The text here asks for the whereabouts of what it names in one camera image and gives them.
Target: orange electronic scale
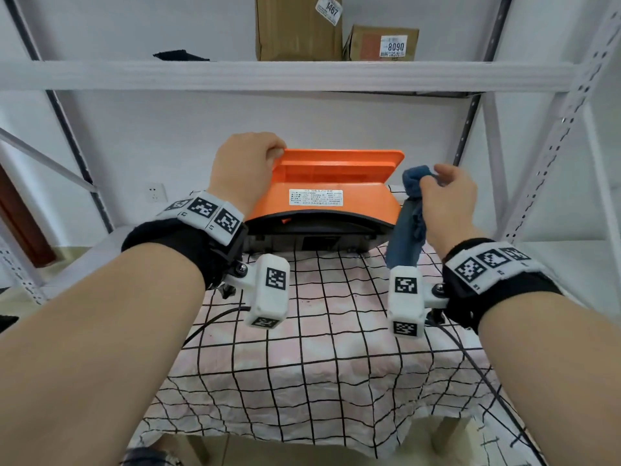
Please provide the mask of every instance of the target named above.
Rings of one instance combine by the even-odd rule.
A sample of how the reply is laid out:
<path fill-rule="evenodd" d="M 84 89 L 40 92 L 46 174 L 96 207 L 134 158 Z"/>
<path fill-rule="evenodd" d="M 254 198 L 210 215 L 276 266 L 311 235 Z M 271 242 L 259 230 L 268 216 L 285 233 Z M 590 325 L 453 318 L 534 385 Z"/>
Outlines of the orange electronic scale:
<path fill-rule="evenodd" d="M 286 149 L 246 220 L 244 250 L 368 251 L 390 237 L 400 205 L 385 181 L 400 150 Z"/>

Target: wall socket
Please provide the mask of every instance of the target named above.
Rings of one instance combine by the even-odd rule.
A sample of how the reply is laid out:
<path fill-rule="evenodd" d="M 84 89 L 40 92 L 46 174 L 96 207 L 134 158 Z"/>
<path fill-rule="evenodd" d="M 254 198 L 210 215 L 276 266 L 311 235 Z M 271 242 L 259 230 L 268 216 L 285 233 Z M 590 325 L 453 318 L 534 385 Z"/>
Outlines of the wall socket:
<path fill-rule="evenodd" d="M 166 190 L 163 183 L 145 183 L 145 193 L 148 203 L 166 203 Z"/>

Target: human arm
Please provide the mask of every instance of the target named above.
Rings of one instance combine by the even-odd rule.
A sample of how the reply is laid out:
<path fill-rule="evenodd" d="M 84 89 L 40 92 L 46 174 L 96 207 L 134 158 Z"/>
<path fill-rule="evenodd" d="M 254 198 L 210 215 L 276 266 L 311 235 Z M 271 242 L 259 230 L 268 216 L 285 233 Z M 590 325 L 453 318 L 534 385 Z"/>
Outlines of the human arm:
<path fill-rule="evenodd" d="M 440 257 L 485 234 L 472 225 L 476 185 L 462 170 L 436 167 L 421 180 L 428 239 Z M 621 455 L 621 329 L 554 293 L 520 294 L 479 325 L 489 360 L 553 466 L 616 464 Z"/>
<path fill-rule="evenodd" d="M 216 155 L 210 193 L 247 214 L 266 191 L 283 147 L 269 133 L 233 136 Z M 144 243 L 2 334 L 1 462 L 118 462 L 188 335 L 204 291 L 189 259 Z"/>

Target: cleaning rag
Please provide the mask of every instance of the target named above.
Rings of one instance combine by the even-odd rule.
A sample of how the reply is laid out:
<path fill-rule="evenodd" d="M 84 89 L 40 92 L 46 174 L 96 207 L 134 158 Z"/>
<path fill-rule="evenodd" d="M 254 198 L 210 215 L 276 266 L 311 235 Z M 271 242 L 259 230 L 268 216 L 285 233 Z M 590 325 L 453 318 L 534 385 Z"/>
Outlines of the cleaning rag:
<path fill-rule="evenodd" d="M 416 266 L 425 243 L 427 227 L 423 220 L 423 200 L 420 179 L 434 176 L 427 165 L 415 166 L 403 172 L 403 186 L 408 198 L 404 201 L 397 224 L 386 249 L 386 266 Z"/>

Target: tablecloth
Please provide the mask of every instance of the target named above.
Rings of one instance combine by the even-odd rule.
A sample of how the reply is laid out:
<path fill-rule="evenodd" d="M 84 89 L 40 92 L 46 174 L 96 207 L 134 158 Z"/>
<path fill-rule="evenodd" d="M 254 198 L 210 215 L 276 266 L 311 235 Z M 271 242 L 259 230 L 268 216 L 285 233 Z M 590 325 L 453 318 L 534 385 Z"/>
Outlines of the tablecloth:
<path fill-rule="evenodd" d="M 273 330 L 246 327 L 246 313 L 210 325 L 178 355 L 131 446 L 163 432 L 237 434 L 259 440 L 338 444 L 387 457 L 413 417 L 473 417 L 487 464 L 537 464 L 492 393 L 438 328 L 395 338 L 387 328 L 386 246 L 364 255 L 297 251 L 289 313 Z M 253 256 L 245 256 L 249 263 Z M 419 268 L 441 281 L 440 259 L 425 245 Z M 192 327 L 232 307 L 208 291 Z M 498 392 L 477 335 L 446 321 Z"/>

